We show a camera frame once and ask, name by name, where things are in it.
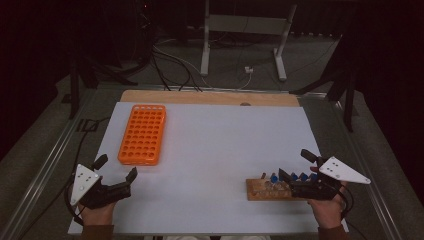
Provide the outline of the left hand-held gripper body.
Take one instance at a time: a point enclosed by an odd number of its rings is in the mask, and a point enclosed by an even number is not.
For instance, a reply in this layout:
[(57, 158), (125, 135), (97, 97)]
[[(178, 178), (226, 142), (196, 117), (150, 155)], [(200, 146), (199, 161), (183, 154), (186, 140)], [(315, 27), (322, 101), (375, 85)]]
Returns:
[(101, 183), (102, 177), (84, 165), (78, 164), (74, 174), (70, 204), (78, 203), (90, 209), (102, 208), (131, 196), (132, 172), (125, 180), (111, 186)]

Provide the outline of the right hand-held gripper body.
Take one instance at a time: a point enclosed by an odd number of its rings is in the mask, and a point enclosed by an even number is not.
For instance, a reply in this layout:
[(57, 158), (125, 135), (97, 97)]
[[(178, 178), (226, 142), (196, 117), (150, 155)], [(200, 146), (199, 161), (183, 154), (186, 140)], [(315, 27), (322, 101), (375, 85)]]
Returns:
[(316, 162), (318, 167), (318, 178), (311, 182), (309, 179), (302, 182), (292, 180), (289, 187), (293, 197), (332, 200), (336, 194), (339, 194), (342, 182), (370, 184), (371, 180), (343, 163), (336, 157), (324, 159), (318, 157)]

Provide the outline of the wooden tube rack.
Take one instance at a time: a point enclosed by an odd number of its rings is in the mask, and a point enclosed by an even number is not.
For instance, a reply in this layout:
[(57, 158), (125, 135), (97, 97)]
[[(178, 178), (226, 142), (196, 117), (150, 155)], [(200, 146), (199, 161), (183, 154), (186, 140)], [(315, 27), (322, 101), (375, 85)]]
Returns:
[(292, 196), (291, 189), (286, 182), (279, 180), (278, 183), (272, 185), (270, 182), (271, 175), (267, 176), (263, 173), (258, 179), (246, 180), (247, 199), (249, 201), (300, 201), (299, 197)]

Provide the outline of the orange plastic tube rack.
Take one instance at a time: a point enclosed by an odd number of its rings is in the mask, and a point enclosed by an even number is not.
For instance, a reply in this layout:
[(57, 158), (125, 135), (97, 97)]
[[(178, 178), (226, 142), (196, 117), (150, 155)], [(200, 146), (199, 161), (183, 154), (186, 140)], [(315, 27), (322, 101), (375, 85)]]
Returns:
[(124, 165), (157, 165), (165, 122), (164, 105), (134, 105), (124, 131), (118, 160)]

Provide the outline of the person's left hand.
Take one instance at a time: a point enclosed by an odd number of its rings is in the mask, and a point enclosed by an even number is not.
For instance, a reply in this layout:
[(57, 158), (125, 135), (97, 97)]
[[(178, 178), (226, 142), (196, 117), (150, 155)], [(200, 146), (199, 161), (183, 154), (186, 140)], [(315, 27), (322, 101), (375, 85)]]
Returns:
[(96, 209), (90, 209), (82, 204), (78, 204), (78, 209), (80, 210), (85, 226), (112, 225), (114, 208), (115, 203)]

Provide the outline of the person's right hand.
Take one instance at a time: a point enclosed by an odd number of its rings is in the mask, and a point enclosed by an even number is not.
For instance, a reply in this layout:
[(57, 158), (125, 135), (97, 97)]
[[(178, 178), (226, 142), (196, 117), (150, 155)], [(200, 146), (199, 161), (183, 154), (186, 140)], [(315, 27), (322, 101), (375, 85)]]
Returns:
[(332, 229), (341, 225), (344, 200), (339, 194), (336, 194), (332, 200), (308, 199), (307, 203), (311, 206), (320, 228)]

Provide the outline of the black tripod stand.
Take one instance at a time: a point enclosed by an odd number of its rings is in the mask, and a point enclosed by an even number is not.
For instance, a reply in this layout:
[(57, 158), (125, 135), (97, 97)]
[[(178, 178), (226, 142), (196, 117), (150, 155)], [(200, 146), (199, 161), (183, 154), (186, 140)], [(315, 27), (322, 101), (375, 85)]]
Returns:
[(94, 70), (99, 70), (110, 76), (113, 80), (128, 86), (136, 86), (135, 82), (129, 81), (118, 73), (110, 70), (105, 65), (100, 64), (94, 59), (83, 56), (69, 56), (69, 72), (70, 72), (70, 93), (67, 95), (67, 101), (71, 105), (69, 118), (73, 119), (80, 108), (80, 94), (79, 94), (79, 81), (88, 88), (96, 88), (98, 85), (98, 79), (94, 74)]
[(352, 132), (353, 100), (358, 72), (358, 57), (355, 50), (349, 50), (350, 36), (345, 33), (339, 40), (333, 55), (327, 63), (320, 78), (300, 89), (291, 90), (290, 94), (304, 95), (328, 82), (332, 82), (326, 94), (326, 99), (331, 102), (339, 101), (345, 95), (343, 122)]

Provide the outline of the white table mat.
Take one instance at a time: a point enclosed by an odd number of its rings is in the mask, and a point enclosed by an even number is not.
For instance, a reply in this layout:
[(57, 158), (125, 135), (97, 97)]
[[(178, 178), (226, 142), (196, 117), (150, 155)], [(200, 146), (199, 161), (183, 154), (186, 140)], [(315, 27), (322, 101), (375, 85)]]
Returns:
[(141, 166), (114, 210), (128, 235), (314, 233), (304, 201), (250, 201), (246, 182), (279, 169), (308, 172), (319, 151), (300, 107), (169, 104), (160, 159)]

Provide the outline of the dark equipment rack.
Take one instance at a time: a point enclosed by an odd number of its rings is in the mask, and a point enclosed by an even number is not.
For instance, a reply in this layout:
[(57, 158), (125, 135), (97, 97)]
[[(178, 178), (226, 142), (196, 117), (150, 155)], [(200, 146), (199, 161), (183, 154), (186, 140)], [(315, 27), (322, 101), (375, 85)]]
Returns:
[(140, 67), (147, 65), (151, 58), (156, 25), (152, 0), (133, 0), (135, 11), (135, 46), (132, 60)]

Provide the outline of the white metal stand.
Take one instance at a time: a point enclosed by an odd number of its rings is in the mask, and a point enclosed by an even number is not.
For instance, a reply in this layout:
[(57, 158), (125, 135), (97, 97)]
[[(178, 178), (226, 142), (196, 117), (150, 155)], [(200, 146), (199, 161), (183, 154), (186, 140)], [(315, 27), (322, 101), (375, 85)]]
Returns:
[(206, 77), (209, 73), (211, 31), (229, 33), (266, 34), (280, 36), (280, 44), (273, 49), (273, 57), (280, 81), (287, 79), (282, 53), (286, 45), (289, 30), (297, 10), (296, 4), (291, 4), (288, 15), (283, 18), (266, 18), (241, 15), (219, 15), (210, 13), (210, 0), (205, 0), (203, 52), (200, 65), (200, 75)]

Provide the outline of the aluminium floor rail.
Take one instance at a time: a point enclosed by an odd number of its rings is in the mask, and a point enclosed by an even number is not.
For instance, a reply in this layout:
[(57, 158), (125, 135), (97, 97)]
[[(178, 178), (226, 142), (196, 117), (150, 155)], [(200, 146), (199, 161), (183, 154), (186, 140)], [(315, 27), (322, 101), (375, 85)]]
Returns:
[(0, 240), (21, 234), (78, 125), (69, 111), (54, 100), (0, 161)]
[(359, 204), (363, 204), (365, 201), (357, 198), (353, 208), (354, 214), (349, 215), (347, 224), (366, 240), (377, 240), (378, 236), (383, 237), (383, 240), (404, 240), (378, 187), (376, 178), (368, 166), (365, 153), (355, 139), (355, 132), (350, 132), (345, 126), (343, 120), (344, 107), (339, 101), (330, 101), (329, 105), (333, 111), (334, 118), (337, 120), (337, 126), (342, 132), (346, 146), (349, 148), (350, 153), (348, 156), (352, 158), (352, 163), (355, 167), (371, 181), (369, 185), (364, 185), (362, 190), (367, 192), (372, 210), (365, 211), (364, 217), (359, 217)]
[[(277, 91), (277, 90), (237, 90), (237, 89), (226, 89), (226, 88), (209, 88), (209, 87), (202, 87), (201, 90), (195, 90), (192, 87), (186, 87), (183, 88), (181, 91), (179, 91), (178, 86), (171, 86), (171, 87), (164, 87), (163, 85), (137, 85), (137, 86), (130, 86), (130, 85), (117, 85), (117, 84), (99, 84), (97, 87), (98, 90), (149, 90), (149, 91), (159, 91), (159, 92), (194, 92), (194, 93), (258, 93), (258, 94), (289, 94), (289, 91)], [(326, 93), (320, 93), (320, 92), (307, 92), (303, 95), (297, 95), (300, 98), (318, 98), (318, 99), (325, 99)]]

